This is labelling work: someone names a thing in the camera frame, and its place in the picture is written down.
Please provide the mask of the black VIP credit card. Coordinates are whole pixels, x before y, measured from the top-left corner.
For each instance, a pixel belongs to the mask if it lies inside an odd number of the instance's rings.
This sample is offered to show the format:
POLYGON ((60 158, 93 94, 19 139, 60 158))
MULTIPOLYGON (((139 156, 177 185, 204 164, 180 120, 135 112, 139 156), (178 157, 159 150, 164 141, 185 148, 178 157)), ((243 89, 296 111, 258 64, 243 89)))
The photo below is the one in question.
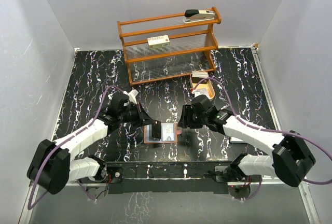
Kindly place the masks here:
POLYGON ((161 139, 161 123, 156 123, 151 126, 151 137, 153 139, 161 139))

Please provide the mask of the pink leather card holder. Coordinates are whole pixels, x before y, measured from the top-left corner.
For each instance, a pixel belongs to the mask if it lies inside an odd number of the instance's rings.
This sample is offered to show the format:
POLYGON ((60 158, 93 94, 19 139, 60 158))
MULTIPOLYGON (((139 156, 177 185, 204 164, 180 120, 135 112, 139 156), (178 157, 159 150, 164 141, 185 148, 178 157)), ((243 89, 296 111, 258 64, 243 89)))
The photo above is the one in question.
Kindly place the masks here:
POLYGON ((144 144, 170 144, 177 143, 178 136, 182 134, 177 123, 161 123, 161 138, 152 136, 153 125, 144 127, 144 144))

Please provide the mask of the tan oval plastic tray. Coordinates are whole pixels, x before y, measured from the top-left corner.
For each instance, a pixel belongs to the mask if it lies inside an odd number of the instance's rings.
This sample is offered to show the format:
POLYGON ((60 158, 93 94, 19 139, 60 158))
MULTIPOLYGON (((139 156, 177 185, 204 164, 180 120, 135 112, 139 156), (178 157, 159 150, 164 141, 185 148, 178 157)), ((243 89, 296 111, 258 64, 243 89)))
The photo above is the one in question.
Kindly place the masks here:
POLYGON ((208 99, 210 101, 212 101, 214 99, 214 97, 215 97, 215 91, 214 91, 212 82, 209 79, 207 79, 207 80, 205 80, 205 81, 203 81, 201 83, 194 84, 194 83, 191 82, 191 78, 189 77, 189 82, 190 82, 190 85, 191 85, 190 92, 191 92, 192 95, 193 95, 193 93, 192 93, 193 90, 195 90, 195 89, 201 89, 201 88, 206 88, 208 90, 208 92, 209 92, 209 95, 210 95, 210 97, 208 99))

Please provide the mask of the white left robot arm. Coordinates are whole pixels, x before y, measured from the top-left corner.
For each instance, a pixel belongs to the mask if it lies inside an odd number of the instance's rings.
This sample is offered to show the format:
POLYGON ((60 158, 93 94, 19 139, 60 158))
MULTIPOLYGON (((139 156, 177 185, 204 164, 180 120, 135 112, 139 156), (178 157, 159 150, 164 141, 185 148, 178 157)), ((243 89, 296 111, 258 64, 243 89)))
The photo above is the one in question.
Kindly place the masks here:
POLYGON ((77 160, 76 156, 118 130, 123 123, 135 128, 157 123, 136 100, 137 94, 136 89, 115 93, 110 104, 77 131, 54 142, 48 139, 41 141, 27 177, 50 194, 57 194, 68 182, 85 177, 91 177, 96 182, 103 181, 107 176, 105 162, 94 157, 77 160))

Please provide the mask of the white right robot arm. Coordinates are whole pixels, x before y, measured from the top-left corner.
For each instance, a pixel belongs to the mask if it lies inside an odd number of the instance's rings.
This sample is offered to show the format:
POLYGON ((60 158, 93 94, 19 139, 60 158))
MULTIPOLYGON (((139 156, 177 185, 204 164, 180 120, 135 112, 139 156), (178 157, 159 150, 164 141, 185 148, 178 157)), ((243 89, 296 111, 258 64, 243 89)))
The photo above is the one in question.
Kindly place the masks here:
POLYGON ((267 131, 242 120, 230 110, 217 109, 205 95, 198 95, 190 104, 183 105, 178 126, 182 129, 206 126, 213 132, 240 139, 264 152, 263 156, 240 154, 218 173, 229 180, 242 181, 252 175, 270 176, 297 187, 316 163, 299 134, 267 131))

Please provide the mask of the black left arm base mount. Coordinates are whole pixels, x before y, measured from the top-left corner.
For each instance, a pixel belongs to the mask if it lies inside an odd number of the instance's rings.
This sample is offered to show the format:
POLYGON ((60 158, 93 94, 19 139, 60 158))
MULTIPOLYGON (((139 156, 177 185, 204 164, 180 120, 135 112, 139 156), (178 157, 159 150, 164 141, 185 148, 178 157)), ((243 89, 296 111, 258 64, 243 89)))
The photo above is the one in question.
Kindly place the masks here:
POLYGON ((123 168, 119 166, 108 166, 106 169, 106 185, 119 184, 123 181, 123 168))

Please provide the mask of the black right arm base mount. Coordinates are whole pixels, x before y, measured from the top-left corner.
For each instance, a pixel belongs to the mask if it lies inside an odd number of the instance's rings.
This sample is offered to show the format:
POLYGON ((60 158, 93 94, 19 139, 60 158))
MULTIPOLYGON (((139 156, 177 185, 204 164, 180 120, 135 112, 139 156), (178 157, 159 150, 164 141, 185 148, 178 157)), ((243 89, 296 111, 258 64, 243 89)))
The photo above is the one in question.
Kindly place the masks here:
POLYGON ((244 178, 244 174, 236 169, 231 168, 231 166, 215 166, 213 169, 208 170, 205 178, 211 178, 218 183, 228 183, 241 181, 244 178))

